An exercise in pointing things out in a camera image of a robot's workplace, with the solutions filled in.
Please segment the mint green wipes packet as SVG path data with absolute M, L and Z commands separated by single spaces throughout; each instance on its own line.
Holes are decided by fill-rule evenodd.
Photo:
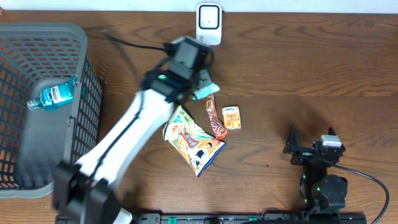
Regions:
M 220 87 L 213 82 L 208 70 L 201 70 L 198 74 L 198 85 L 193 90 L 193 100 L 201 100 L 220 91 Z

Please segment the small orange tissue box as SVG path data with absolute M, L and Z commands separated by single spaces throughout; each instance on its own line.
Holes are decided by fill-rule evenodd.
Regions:
M 241 116 L 238 106 L 222 108 L 224 126 L 228 131 L 241 129 Z

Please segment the orange red snack bar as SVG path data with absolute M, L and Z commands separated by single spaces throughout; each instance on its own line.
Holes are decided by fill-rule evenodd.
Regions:
M 218 117 L 214 94 L 208 95 L 202 99 L 206 112 L 210 118 L 210 124 L 217 140 L 223 140 L 228 134 L 228 130 Z

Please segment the large snack chip bag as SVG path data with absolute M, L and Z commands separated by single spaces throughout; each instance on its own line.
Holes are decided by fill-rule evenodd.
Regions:
M 200 177 L 226 143 L 206 133 L 193 118 L 178 106 L 162 130 L 168 141 Z

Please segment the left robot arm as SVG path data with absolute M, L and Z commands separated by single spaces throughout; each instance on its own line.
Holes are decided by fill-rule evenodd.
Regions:
M 53 207 L 70 223 L 132 223 L 115 190 L 149 138 L 203 83 L 214 62 L 209 47 L 180 44 L 171 57 L 149 70 L 132 104 L 111 131 L 75 165 L 55 169 Z

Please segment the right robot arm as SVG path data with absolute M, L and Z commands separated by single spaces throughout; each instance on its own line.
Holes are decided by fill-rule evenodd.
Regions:
M 328 134 L 311 147 L 299 146 L 295 127 L 290 128 L 283 153 L 292 156 L 290 163 L 303 167 L 299 193 L 305 200 L 300 219 L 308 223 L 342 223 L 340 210 L 345 208 L 348 181 L 328 173 L 345 152 L 339 137 L 330 127 Z

